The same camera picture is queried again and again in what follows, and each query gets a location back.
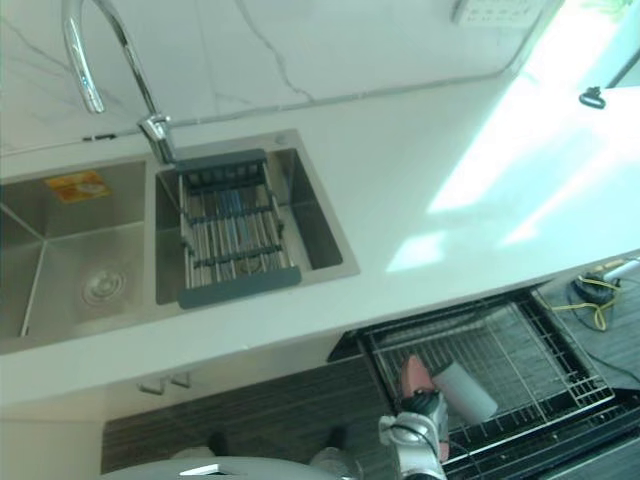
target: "faucet spout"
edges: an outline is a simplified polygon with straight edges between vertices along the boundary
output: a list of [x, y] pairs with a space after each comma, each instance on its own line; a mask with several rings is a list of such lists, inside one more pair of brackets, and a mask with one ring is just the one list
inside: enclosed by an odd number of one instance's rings
[[[102, 113], [105, 111], [104, 103], [91, 75], [82, 36], [83, 2], [84, 0], [62, 1], [62, 33], [84, 104], [89, 112]], [[105, 16], [109, 25], [111, 25], [149, 110], [149, 115], [138, 122], [140, 130], [151, 144], [152, 151], [160, 161], [163, 163], [175, 163], [175, 148], [169, 129], [169, 117], [160, 113], [157, 108], [142, 70], [142, 65], [131, 43], [131, 37], [126, 31], [118, 11], [111, 3], [111, 0], [93, 0], [93, 2]]]

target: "wall socket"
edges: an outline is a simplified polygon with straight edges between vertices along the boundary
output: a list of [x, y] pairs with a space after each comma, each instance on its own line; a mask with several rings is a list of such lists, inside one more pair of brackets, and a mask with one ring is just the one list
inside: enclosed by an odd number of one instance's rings
[[463, 27], [528, 28], [545, 0], [460, 0], [453, 21]]

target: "white marble wall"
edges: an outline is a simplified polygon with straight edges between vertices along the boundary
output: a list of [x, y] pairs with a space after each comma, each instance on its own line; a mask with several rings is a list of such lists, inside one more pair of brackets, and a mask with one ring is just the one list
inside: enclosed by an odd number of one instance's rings
[[[152, 90], [175, 120], [482, 75], [526, 30], [461, 28], [454, 0], [114, 0]], [[1, 151], [135, 128], [144, 111], [91, 1], [84, 32], [107, 112], [89, 115], [69, 72], [60, 0], [4, 0]]]

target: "black hook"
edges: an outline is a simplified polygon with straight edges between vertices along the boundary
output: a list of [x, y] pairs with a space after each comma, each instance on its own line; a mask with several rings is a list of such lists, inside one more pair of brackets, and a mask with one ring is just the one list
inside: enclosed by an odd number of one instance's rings
[[602, 110], [607, 105], [607, 102], [600, 97], [600, 87], [589, 87], [587, 91], [578, 98], [581, 104], [599, 110]]

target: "dish drying rack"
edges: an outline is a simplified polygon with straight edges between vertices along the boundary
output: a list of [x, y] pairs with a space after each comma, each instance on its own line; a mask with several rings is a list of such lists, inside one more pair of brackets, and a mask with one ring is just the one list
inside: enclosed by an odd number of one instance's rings
[[460, 363], [498, 403], [497, 413], [479, 425], [450, 412], [452, 440], [481, 452], [613, 398], [582, 348], [551, 315], [533, 294], [520, 291], [371, 327], [359, 334], [359, 344], [396, 412], [407, 358], [417, 355], [432, 372]]
[[300, 283], [283, 240], [266, 153], [250, 150], [177, 167], [185, 286], [192, 308]]

